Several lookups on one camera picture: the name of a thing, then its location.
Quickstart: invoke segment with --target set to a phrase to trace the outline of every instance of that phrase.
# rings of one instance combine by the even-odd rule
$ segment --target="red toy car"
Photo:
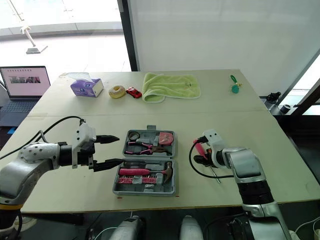
[[[133,86],[132,87],[129,87],[127,90],[126,90],[126,93],[127,94],[130,94],[132,97],[134,97],[135,99],[138,99],[138,98],[141,98],[142,96],[142,93],[139,92],[137,89],[135,89]]]

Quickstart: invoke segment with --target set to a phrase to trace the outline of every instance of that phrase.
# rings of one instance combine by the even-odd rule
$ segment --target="laptop screen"
[[[45,66],[0,67],[11,98],[40,98],[50,87]]]

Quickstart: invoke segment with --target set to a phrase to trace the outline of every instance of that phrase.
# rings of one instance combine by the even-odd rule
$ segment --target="hammer head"
[[[166,170],[163,171],[163,174],[165,175],[165,180],[163,182],[164,184],[167,183],[171,179],[172,173],[173,173],[172,162],[168,161],[166,163]]]

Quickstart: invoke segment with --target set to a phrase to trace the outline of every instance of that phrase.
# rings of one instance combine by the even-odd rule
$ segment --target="green towel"
[[[197,79],[192,75],[165,76],[146,73],[142,86],[142,99],[146,103],[161,103],[166,97],[196,99],[201,95]]]

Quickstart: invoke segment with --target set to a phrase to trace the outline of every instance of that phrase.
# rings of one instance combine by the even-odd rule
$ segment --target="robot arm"
[[[0,171],[0,239],[10,239],[14,220],[44,173],[60,166],[76,168],[78,164],[94,172],[111,169],[123,160],[115,158],[97,163],[93,160],[94,144],[118,140],[112,135],[96,135],[95,129],[84,122],[76,131],[72,145],[33,142],[21,148],[17,158]]]
[[[256,221],[250,221],[254,239],[264,239],[259,238],[259,230],[263,231],[263,228],[266,228],[267,232],[271,229],[276,230],[273,232],[276,238],[270,239],[291,240],[287,225],[277,202],[273,199],[257,156],[244,147],[226,148],[222,138],[214,129],[205,131],[203,135],[202,142],[207,143],[211,148],[213,166],[232,170],[242,198],[243,210],[255,219],[275,218],[280,225],[279,228],[279,225],[271,222],[259,224]]]

